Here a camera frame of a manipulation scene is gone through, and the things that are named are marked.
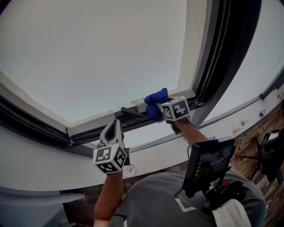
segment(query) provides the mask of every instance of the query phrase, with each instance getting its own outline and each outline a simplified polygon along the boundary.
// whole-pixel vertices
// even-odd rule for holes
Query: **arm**
[[[106,177],[103,190],[94,208],[94,226],[107,227],[122,202],[122,172]]]
[[[204,136],[197,128],[189,123],[176,121],[175,125],[180,129],[183,137],[186,139],[191,148],[192,144],[194,143],[204,142],[208,140],[206,136]]]

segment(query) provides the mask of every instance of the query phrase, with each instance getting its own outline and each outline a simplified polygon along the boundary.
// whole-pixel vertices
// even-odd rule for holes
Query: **wooden floor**
[[[265,133],[269,133],[274,129],[284,128],[284,107],[277,106],[272,112],[265,116],[256,125],[236,137],[236,151],[231,160],[232,166],[242,175],[249,178],[255,168],[256,160],[240,159],[240,154],[247,156],[256,156],[257,148],[255,142],[252,141],[253,137],[257,137],[261,142]],[[170,172],[179,172],[185,174],[187,169],[187,162],[165,169]],[[284,174],[284,164],[282,164],[282,173]],[[145,174],[142,176],[132,177],[125,179],[126,189],[129,190],[137,181],[151,175]],[[268,216],[265,221],[266,227],[284,226],[284,184],[279,185],[275,179],[269,183],[266,175],[261,175],[257,172],[252,180],[258,188],[262,191],[265,201],[271,200],[271,206],[268,210]],[[85,198],[82,200],[73,201],[64,204],[64,209],[69,222],[76,222],[78,227],[92,227],[93,226],[93,209],[98,196],[102,190],[103,185],[96,185],[87,188],[80,188],[74,190],[64,191],[68,192],[83,192]]]

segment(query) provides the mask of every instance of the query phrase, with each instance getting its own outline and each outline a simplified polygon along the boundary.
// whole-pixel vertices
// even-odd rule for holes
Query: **blue rag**
[[[162,121],[163,115],[160,111],[160,109],[157,107],[156,103],[165,103],[168,101],[168,90],[166,88],[163,88],[162,90],[148,95],[144,102],[147,104],[146,107],[146,114],[148,116],[148,119],[150,121]]]

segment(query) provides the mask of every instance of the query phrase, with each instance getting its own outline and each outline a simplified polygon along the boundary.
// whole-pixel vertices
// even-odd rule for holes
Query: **person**
[[[208,139],[194,125],[176,121],[190,147]],[[254,183],[230,169],[224,180],[243,182],[246,197],[240,201],[252,227],[263,226],[267,208],[264,197]],[[214,218],[202,211],[206,198],[201,191],[188,198],[179,194],[180,205],[174,198],[183,184],[184,175],[162,172],[144,178],[128,191],[122,201],[122,172],[109,174],[94,208],[95,227],[154,227],[154,226],[216,226]]]

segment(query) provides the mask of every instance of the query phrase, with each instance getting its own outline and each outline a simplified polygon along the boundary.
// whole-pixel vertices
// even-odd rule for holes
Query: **office chair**
[[[278,135],[269,139],[272,133],[274,133],[274,135],[278,133]],[[284,160],[284,129],[266,133],[261,144],[259,144],[256,137],[253,138],[253,141],[256,142],[258,156],[240,155],[240,158],[257,160],[256,167],[249,180],[253,179],[256,172],[260,170],[262,166],[261,174],[265,174],[270,183],[277,177],[278,183],[282,184],[283,176],[281,165]]]

